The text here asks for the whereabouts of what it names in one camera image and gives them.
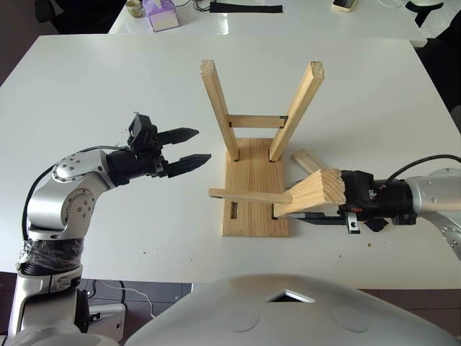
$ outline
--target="white table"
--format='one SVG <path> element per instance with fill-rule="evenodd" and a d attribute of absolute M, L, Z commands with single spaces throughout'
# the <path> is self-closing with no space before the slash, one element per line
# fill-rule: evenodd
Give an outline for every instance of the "white table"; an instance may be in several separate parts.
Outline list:
<path fill-rule="evenodd" d="M 186 0 L 175 0 L 183 4 Z M 162 33 L 311 37 L 400 38 L 422 47 L 427 40 L 411 13 L 389 9 L 377 0 L 357 0 L 352 12 L 331 8 L 332 0 L 222 0 L 232 4 L 283 5 L 283 14 L 199 12 L 192 2 L 178 7 L 180 27 Z M 133 18 L 123 9 L 109 33 L 152 32 L 148 18 Z"/>
<path fill-rule="evenodd" d="M 358 288 L 460 288 L 461 264 L 428 222 L 362 227 L 290 221 L 291 238 L 220 236 L 225 146 L 199 74 L 215 60 L 234 114 L 281 115 L 310 60 L 326 79 L 285 151 L 286 183 L 305 177 L 303 147 L 330 167 L 385 178 L 414 159 L 461 152 L 460 136 L 413 47 L 403 40 L 314 40 L 187 35 L 40 37 L 0 88 L 0 270 L 14 271 L 30 184 L 55 160 L 98 144 L 123 145 L 133 111 L 159 130 L 200 134 L 166 159 L 211 153 L 173 179 L 143 177 L 100 197 L 82 257 L 88 278 L 206 283 L 230 275 L 316 275 Z M 273 130 L 237 135 L 273 136 Z M 439 160 L 404 176 L 456 162 Z"/>

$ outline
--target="wooden stick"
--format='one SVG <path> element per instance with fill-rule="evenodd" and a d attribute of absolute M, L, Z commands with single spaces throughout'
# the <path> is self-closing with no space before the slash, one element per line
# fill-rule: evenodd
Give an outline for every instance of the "wooden stick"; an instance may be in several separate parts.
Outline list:
<path fill-rule="evenodd" d="M 290 204 L 291 195 L 282 193 L 230 191 L 224 189 L 209 189 L 208 195 L 214 198 L 227 198 L 232 201 L 246 201 L 259 203 Z"/>
<path fill-rule="evenodd" d="M 344 181 L 338 169 L 321 169 L 289 189 L 284 195 L 290 195 L 292 202 L 288 205 L 274 204 L 274 216 L 282 217 L 288 213 L 298 213 L 305 209 L 342 205 Z"/>
<path fill-rule="evenodd" d="M 304 149 L 295 152 L 291 156 L 291 159 L 309 174 L 324 168 L 319 160 L 317 160 L 312 155 L 309 155 Z"/>
<path fill-rule="evenodd" d="M 232 128 L 283 128 L 285 119 L 272 115 L 228 115 Z"/>
<path fill-rule="evenodd" d="M 224 143 L 228 149 L 229 156 L 232 160 L 238 160 L 238 146 L 236 135 L 228 122 L 228 108 L 225 104 L 223 90 L 219 82 L 218 72 L 216 71 L 213 60 L 203 60 L 200 65 L 200 75 L 203 84 L 210 98 L 211 106 L 215 112 L 215 117 L 223 134 Z"/>
<path fill-rule="evenodd" d="M 287 111 L 288 120 L 284 128 L 277 131 L 269 147 L 269 160 L 278 161 L 280 159 L 283 149 L 285 149 L 290 137 L 295 132 L 297 124 L 300 122 L 310 102 L 314 98 L 324 77 L 325 72 L 322 63 L 319 61 L 310 62 L 296 90 L 290 108 Z"/>

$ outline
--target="wooden block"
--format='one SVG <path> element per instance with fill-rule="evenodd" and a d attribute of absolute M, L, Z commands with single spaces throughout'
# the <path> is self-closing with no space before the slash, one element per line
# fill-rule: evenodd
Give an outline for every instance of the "wooden block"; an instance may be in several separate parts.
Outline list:
<path fill-rule="evenodd" d="M 285 117 L 273 115 L 228 115 L 232 128 L 283 128 Z"/>
<path fill-rule="evenodd" d="M 209 189 L 208 195 L 212 198 L 225 198 L 233 202 L 249 201 L 249 202 L 260 202 L 260 203 L 268 203 L 268 204 L 273 204 L 273 203 L 290 204 L 292 202 L 291 195 L 286 195 L 282 193 Z"/>
<path fill-rule="evenodd" d="M 282 160 L 269 161 L 269 138 L 239 138 L 239 161 L 225 159 L 225 189 L 230 191 L 285 191 Z M 223 236 L 288 236 L 284 218 L 272 218 L 272 205 L 256 202 L 224 201 Z"/>
<path fill-rule="evenodd" d="M 323 168 L 323 165 L 319 162 L 319 160 L 308 154 L 304 149 L 294 153 L 291 156 L 291 159 L 309 174 Z"/>
<path fill-rule="evenodd" d="M 216 71 L 213 60 L 203 60 L 200 66 L 200 75 L 203 84 L 210 98 L 211 106 L 215 112 L 215 117 L 219 129 L 223 134 L 224 143 L 232 160 L 238 160 L 238 146 L 236 135 L 228 122 L 228 108 L 225 104 L 223 90 L 219 82 L 218 72 Z"/>
<path fill-rule="evenodd" d="M 342 205 L 346 202 L 344 190 L 339 169 L 321 169 L 289 189 L 286 194 L 291 195 L 292 202 L 287 205 L 274 204 L 274 216 L 278 218 L 309 208 Z"/>
<path fill-rule="evenodd" d="M 269 159 L 271 161 L 280 159 L 283 149 L 285 149 L 292 134 L 295 132 L 297 124 L 301 121 L 315 93 L 322 84 L 323 78 L 325 78 L 325 72 L 322 63 L 319 61 L 310 62 L 287 111 L 287 122 L 284 128 L 277 131 L 269 148 Z"/>

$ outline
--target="cable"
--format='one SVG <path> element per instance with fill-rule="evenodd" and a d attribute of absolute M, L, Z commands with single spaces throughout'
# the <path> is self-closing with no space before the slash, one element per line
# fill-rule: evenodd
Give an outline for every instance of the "cable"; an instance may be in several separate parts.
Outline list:
<path fill-rule="evenodd" d="M 201 1 L 202 0 L 194 0 L 194 4 L 193 4 L 194 9 L 196 9 L 199 12 L 207 12 L 207 11 L 209 11 L 210 10 L 210 5 L 208 5 L 206 7 L 201 7 L 200 6 Z"/>
<path fill-rule="evenodd" d="M 187 2 L 184 2 L 183 4 L 181 5 L 176 5 L 175 7 L 183 7 L 183 6 L 186 6 L 191 0 L 187 0 Z"/>
<path fill-rule="evenodd" d="M 88 299 L 91 299 L 96 295 L 96 280 L 93 280 L 93 283 L 91 285 L 93 287 L 93 293 L 88 296 Z"/>
<path fill-rule="evenodd" d="M 404 171 L 406 171 L 407 169 L 410 169 L 411 167 L 414 167 L 414 166 L 416 166 L 418 164 L 422 164 L 424 162 L 431 161 L 431 160 L 436 160 L 436 159 L 451 159 L 451 160 L 455 160 L 455 161 L 458 161 L 459 163 L 461 163 L 461 157 L 458 157 L 458 156 L 455 156 L 455 155 L 450 155 L 450 154 L 440 154 L 440 155 L 432 155 L 432 156 L 424 157 L 422 159 L 413 161 L 410 164 L 407 164 L 406 166 L 400 168 L 395 173 L 391 174 L 391 176 L 388 177 L 388 179 L 384 182 L 384 184 L 380 186 L 380 190 L 384 189 L 398 175 L 404 173 Z"/>
<path fill-rule="evenodd" d="M 125 288 L 125 284 L 123 283 L 123 281 L 119 280 L 118 282 L 120 283 L 120 286 L 122 286 L 122 288 Z M 122 300 L 120 301 L 120 303 L 125 304 L 125 296 L 126 292 L 125 290 L 122 290 Z"/>
<path fill-rule="evenodd" d="M 115 287 L 115 286 L 112 286 L 112 285 L 108 285 L 104 282 L 104 280 L 101 280 L 101 282 L 103 283 L 103 285 L 107 286 L 107 287 L 110 287 L 110 288 L 114 288 L 115 290 L 130 290 L 132 292 L 136 292 L 137 294 L 141 294 L 143 297 L 145 297 L 149 304 L 151 305 L 151 317 L 153 319 L 155 319 L 156 317 L 154 316 L 153 314 L 153 303 L 151 301 L 151 299 L 149 298 L 149 296 L 143 292 L 140 292 L 139 290 L 135 290 L 134 288 L 125 288 L 125 287 Z"/>
<path fill-rule="evenodd" d="M 78 153 L 86 153 L 87 151 L 93 151 L 93 150 L 98 150 L 98 149 L 108 149 L 108 150 L 125 150 L 127 149 L 127 146 L 91 146 L 89 148 L 82 149 L 80 151 L 77 151 Z M 22 240 L 26 241 L 29 236 L 27 235 L 27 206 L 29 205 L 30 198 L 32 198 L 32 195 L 35 191 L 35 188 L 37 188 L 37 185 L 40 183 L 40 181 L 48 175 L 51 170 L 53 169 L 55 165 L 52 165 L 51 167 L 47 168 L 41 175 L 38 176 L 38 178 L 32 183 L 32 186 L 29 189 L 29 192 L 27 193 L 26 201 L 24 203 L 24 208 L 22 209 L 22 222 L 21 222 L 21 227 L 22 227 Z"/>

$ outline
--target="black cable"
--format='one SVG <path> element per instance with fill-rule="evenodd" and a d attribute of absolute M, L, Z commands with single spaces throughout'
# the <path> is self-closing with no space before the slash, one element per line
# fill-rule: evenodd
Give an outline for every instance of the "black cable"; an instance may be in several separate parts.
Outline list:
<path fill-rule="evenodd" d="M 119 280 L 118 282 L 120 283 L 120 286 L 122 286 L 122 288 L 125 288 L 125 284 L 123 283 L 123 281 Z M 125 296 L 126 292 L 125 290 L 122 290 L 122 300 L 120 301 L 120 303 L 125 304 Z"/>
<path fill-rule="evenodd" d="M 93 279 L 93 283 L 91 284 L 91 286 L 93 287 L 93 293 L 88 296 L 88 299 L 91 299 L 96 295 L 96 280 L 95 279 Z"/>
<path fill-rule="evenodd" d="M 186 6 L 191 0 L 187 0 L 187 2 L 184 2 L 183 4 L 181 5 L 176 5 L 175 7 L 183 7 L 183 6 Z"/>
<path fill-rule="evenodd" d="M 127 149 L 127 146 L 91 146 L 89 148 L 82 149 L 78 151 L 79 153 L 86 153 L 87 151 L 92 151 L 92 150 L 98 150 L 98 149 L 109 149 L 109 150 L 123 150 Z M 38 178 L 32 183 L 32 186 L 29 189 L 29 192 L 27 193 L 26 201 L 24 203 L 24 208 L 22 209 L 22 222 L 21 222 L 21 227 L 22 227 L 22 239 L 27 240 L 29 236 L 27 235 L 27 206 L 29 205 L 30 198 L 32 198 L 32 195 L 35 191 L 35 188 L 37 185 L 40 183 L 40 181 L 48 175 L 51 170 L 53 169 L 54 165 L 51 167 L 47 168 L 41 175 L 38 176 Z"/>
<path fill-rule="evenodd" d="M 207 12 L 207 11 L 209 11 L 210 10 L 210 5 L 208 5 L 206 7 L 201 7 L 200 6 L 201 1 L 202 0 L 194 0 L 194 4 L 193 4 L 194 9 L 196 9 L 199 12 Z"/>
<path fill-rule="evenodd" d="M 388 177 L 387 180 L 384 182 L 384 184 L 380 186 L 380 190 L 384 189 L 386 187 L 386 185 L 388 185 L 390 182 L 392 182 L 398 175 L 404 173 L 404 171 L 406 171 L 407 169 L 410 169 L 411 167 L 414 167 L 414 166 L 416 166 L 418 164 L 422 164 L 424 162 L 431 161 L 431 160 L 436 160 L 436 159 L 451 159 L 451 160 L 455 160 L 455 161 L 458 161 L 459 163 L 461 163 L 461 157 L 458 157 L 458 156 L 455 156 L 455 155 L 450 155 L 450 154 L 440 154 L 440 155 L 432 155 L 432 156 L 424 157 L 422 159 L 413 161 L 410 164 L 407 164 L 404 167 L 400 168 L 395 173 L 392 173 L 391 176 Z"/>

